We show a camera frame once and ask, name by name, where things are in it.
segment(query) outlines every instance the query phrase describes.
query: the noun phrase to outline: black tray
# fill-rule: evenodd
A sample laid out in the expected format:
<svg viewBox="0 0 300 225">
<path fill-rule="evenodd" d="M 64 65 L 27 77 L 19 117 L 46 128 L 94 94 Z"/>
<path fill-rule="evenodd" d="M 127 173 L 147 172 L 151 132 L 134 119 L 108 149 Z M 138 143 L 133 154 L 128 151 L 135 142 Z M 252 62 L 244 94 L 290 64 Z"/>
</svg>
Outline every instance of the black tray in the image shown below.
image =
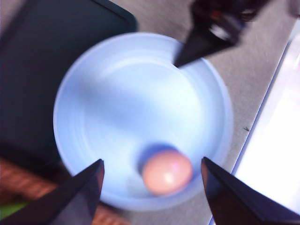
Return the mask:
<svg viewBox="0 0 300 225">
<path fill-rule="evenodd" d="M 135 30 L 108 0 L 27 0 L 0 39 L 0 156 L 31 170 L 58 162 L 53 104 L 64 74 L 94 44 Z"/>
</svg>

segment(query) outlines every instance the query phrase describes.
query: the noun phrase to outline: light blue bowl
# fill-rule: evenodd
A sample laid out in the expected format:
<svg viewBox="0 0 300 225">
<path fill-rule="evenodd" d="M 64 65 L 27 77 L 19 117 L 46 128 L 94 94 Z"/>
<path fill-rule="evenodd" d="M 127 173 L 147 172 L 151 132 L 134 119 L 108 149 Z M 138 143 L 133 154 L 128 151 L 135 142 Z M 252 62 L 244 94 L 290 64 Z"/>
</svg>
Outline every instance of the light blue bowl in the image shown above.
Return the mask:
<svg viewBox="0 0 300 225">
<path fill-rule="evenodd" d="M 54 133 L 72 175 L 101 158 L 101 200 L 127 210 L 159 210 L 203 190 L 200 159 L 222 164 L 231 143 L 233 113 L 226 87 L 205 60 L 180 69 L 182 44 L 170 37 L 132 33 L 109 38 L 84 53 L 63 79 L 54 107 Z M 183 190 L 153 196 L 141 163 L 161 146 L 192 162 Z"/>
</svg>

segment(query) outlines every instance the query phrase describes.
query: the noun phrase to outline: plastic bowl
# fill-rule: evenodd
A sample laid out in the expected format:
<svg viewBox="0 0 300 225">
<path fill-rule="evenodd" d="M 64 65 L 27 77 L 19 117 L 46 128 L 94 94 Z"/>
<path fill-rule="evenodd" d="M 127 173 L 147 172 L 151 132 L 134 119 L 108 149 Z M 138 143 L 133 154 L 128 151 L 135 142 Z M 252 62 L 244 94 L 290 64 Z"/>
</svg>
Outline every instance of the plastic bowl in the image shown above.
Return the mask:
<svg viewBox="0 0 300 225">
<path fill-rule="evenodd" d="M 222 164 L 233 131 L 226 87 L 206 60 L 172 62 L 182 44 L 152 33 L 109 38 L 85 52 L 65 75 L 54 107 L 55 140 L 72 175 L 101 158 L 101 200 L 136 211 L 174 206 L 203 190 L 200 159 Z M 140 169 L 146 157 L 173 147 L 192 162 L 193 180 L 153 196 Z"/>
</svg>

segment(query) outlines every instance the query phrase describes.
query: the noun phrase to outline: green object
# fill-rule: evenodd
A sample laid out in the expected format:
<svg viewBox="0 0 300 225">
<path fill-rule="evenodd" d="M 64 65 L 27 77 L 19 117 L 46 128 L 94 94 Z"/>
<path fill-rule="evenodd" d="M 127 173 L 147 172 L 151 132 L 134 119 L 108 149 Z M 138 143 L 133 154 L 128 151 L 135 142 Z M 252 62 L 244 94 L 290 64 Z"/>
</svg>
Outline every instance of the green object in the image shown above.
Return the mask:
<svg viewBox="0 0 300 225">
<path fill-rule="evenodd" d="M 0 220 L 17 212 L 18 210 L 20 210 L 21 208 L 23 208 L 26 205 L 27 205 L 27 202 L 17 202 L 17 203 L 0 205 Z"/>
</svg>

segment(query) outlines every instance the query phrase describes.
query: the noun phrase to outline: bowl rim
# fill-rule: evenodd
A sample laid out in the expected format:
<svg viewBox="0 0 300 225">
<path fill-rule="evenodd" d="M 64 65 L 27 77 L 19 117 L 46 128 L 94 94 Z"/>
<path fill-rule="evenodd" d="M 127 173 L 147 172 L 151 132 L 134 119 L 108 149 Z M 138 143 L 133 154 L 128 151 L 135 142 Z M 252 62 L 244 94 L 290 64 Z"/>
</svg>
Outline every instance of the bowl rim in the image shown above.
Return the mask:
<svg viewBox="0 0 300 225">
<path fill-rule="evenodd" d="M 85 61 L 86 58 L 88 58 L 94 51 L 98 51 L 98 48 L 103 48 L 106 45 L 110 45 L 112 42 L 115 41 L 124 41 L 128 38 L 136 38 L 136 37 L 155 37 L 160 39 L 166 39 L 172 42 L 176 42 L 177 44 L 182 45 L 182 43 L 172 37 L 168 37 L 161 34 L 156 33 L 149 33 L 149 32 L 133 32 L 133 33 L 125 33 L 116 35 L 113 37 L 110 37 L 106 40 L 103 40 L 94 46 L 92 46 L 90 49 L 85 51 L 79 58 L 77 58 L 69 70 L 66 72 L 64 78 L 62 79 L 60 86 L 58 88 L 55 102 L 54 102 L 54 109 L 53 109 L 53 130 L 54 130 L 54 137 L 57 145 L 57 149 L 59 151 L 59 154 L 61 156 L 61 159 L 67 168 L 67 170 L 71 173 L 72 176 L 78 174 L 79 172 L 76 172 L 73 168 L 72 164 L 69 162 L 67 155 L 65 154 L 62 145 L 61 140 L 58 135 L 58 128 L 57 128 L 57 117 L 58 117 L 58 105 L 61 99 L 62 91 L 64 87 L 66 86 L 69 78 L 73 74 L 75 70 L 77 70 L 78 66 L 80 66 L 81 62 Z M 224 112 L 225 112 L 225 118 L 224 120 L 224 126 L 223 126 L 223 132 L 222 137 L 220 139 L 220 144 L 218 146 L 218 149 L 216 154 L 218 157 L 218 163 L 221 165 L 225 161 L 225 153 L 228 153 L 231 142 L 232 142 L 232 136 L 233 136 L 233 108 L 232 103 L 230 99 L 229 92 L 225 86 L 225 83 L 217 70 L 205 59 L 200 59 L 204 62 L 204 64 L 209 68 L 209 70 L 212 72 L 216 83 L 219 87 L 221 97 L 223 100 L 223 106 L 224 106 Z M 154 210 L 162 210 L 166 208 L 170 208 L 174 205 L 177 205 L 179 203 L 183 203 L 187 201 L 188 199 L 191 199 L 196 194 L 203 191 L 203 184 L 202 184 L 202 177 L 201 174 L 198 178 L 194 179 L 191 183 L 191 185 L 188 185 L 185 188 L 186 191 L 179 193 L 179 195 L 176 195 L 176 199 L 172 198 L 172 195 L 167 196 L 154 196 L 152 198 L 132 198 L 132 197 L 122 197 L 119 195 L 114 195 L 112 193 L 106 192 L 105 190 L 102 190 L 101 193 L 101 201 L 125 210 L 134 210 L 134 211 L 154 211 Z"/>
</svg>

